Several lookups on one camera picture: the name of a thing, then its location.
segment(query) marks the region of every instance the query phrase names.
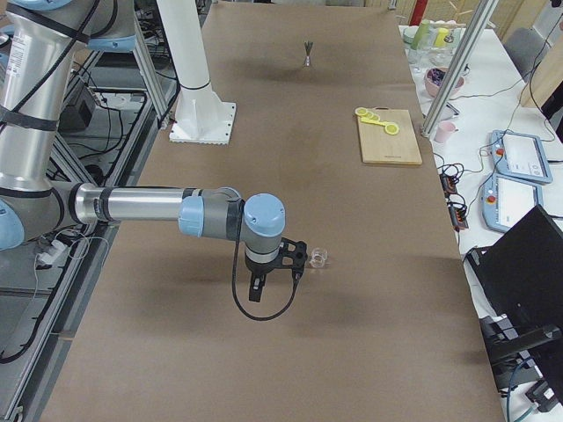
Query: white table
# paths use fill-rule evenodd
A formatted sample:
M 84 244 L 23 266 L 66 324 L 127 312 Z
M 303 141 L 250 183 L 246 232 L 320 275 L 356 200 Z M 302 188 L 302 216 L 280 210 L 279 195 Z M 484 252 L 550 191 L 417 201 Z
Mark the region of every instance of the white table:
M 416 84 L 417 95 L 423 112 L 426 112 L 432 98 L 424 88 L 425 70 L 434 67 L 428 60 L 421 60 L 417 66 L 412 66 L 413 80 Z M 545 118 L 538 109 L 519 106 L 519 95 L 524 88 L 524 82 L 510 61 L 501 42 L 493 30 L 485 30 L 479 44 L 469 60 L 470 73 L 465 76 L 465 84 L 456 96 L 477 94 L 494 94 L 506 89 L 519 81 L 512 89 L 499 93 L 491 98 L 460 98 L 452 100 L 461 113 L 452 121 L 459 129 L 446 143 L 432 142 L 433 150 L 442 156 L 446 164 L 462 163 L 466 169 L 478 171 L 481 168 L 479 148 L 490 143 L 491 132 L 495 129 L 510 128 L 515 132 L 534 134 L 542 140 L 553 140 L 555 137 L 549 123 L 545 127 Z M 510 117 L 516 109 L 510 126 Z M 543 142 L 545 153 L 550 160 L 563 159 L 563 144 L 555 137 L 552 142 Z M 440 157 L 436 157 L 436 165 L 442 165 Z M 489 177 L 494 168 L 494 160 L 489 156 L 483 157 L 484 170 L 480 173 L 465 173 L 457 190 L 465 197 L 469 204 L 478 195 L 480 185 Z M 551 165 L 553 182 L 543 187 L 544 208 L 551 215 L 563 215 L 563 164 Z M 479 197 L 472 204 L 467 217 L 469 229 L 460 232 L 459 251 L 462 256 L 475 246 L 489 246 L 494 244 L 501 233 L 490 230 L 481 214 L 482 206 Z M 473 302 L 479 317 L 494 316 L 483 290 L 472 269 L 465 264 L 465 273 L 472 290 Z M 530 407 L 530 401 L 524 395 L 533 382 L 522 384 L 511 395 L 511 420 L 514 421 Z M 503 408 L 506 400 L 501 400 Z M 529 422 L 560 422 L 563 420 L 563 406 L 558 404 L 549 413 L 534 411 L 525 420 Z

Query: wooden cutting board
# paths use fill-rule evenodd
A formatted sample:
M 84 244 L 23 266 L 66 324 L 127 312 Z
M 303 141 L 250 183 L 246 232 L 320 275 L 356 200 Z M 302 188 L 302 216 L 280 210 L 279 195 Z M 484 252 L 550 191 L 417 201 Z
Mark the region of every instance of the wooden cutting board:
M 388 135 L 383 126 L 362 123 L 357 117 L 362 161 L 371 164 L 422 164 L 408 110 L 368 110 L 378 114 L 382 121 L 397 123 L 399 131 L 396 135 Z

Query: robotic arm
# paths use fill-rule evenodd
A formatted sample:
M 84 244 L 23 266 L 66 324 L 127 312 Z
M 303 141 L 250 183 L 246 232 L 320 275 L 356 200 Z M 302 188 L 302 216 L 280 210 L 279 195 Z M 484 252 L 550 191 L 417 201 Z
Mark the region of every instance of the robotic arm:
M 46 178 L 72 55 L 85 46 L 130 51 L 132 0 L 10 0 L 7 13 L 15 30 L 0 96 L 0 250 L 81 223 L 177 220 L 187 235 L 245 242 L 251 301 L 260 301 L 276 268 L 292 271 L 295 293 L 306 244 L 282 237 L 285 210 L 273 195 L 245 203 L 231 188 L 97 187 Z

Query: computer screen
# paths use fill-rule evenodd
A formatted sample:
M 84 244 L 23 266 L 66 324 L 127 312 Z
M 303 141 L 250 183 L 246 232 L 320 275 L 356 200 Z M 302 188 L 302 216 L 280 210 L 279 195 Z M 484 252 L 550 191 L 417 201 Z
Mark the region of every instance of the computer screen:
M 497 314 L 516 330 L 554 324 L 563 330 L 563 232 L 537 205 L 479 263 L 479 280 Z M 563 403 L 563 340 L 529 350 Z

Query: red object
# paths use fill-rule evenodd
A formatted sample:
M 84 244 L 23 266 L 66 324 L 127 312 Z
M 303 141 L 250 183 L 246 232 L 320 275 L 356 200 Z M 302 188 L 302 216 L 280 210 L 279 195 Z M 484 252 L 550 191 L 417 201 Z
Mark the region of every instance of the red object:
M 411 22 L 409 25 L 420 25 L 427 3 L 428 0 L 417 0 L 414 5 L 413 15 L 411 16 Z

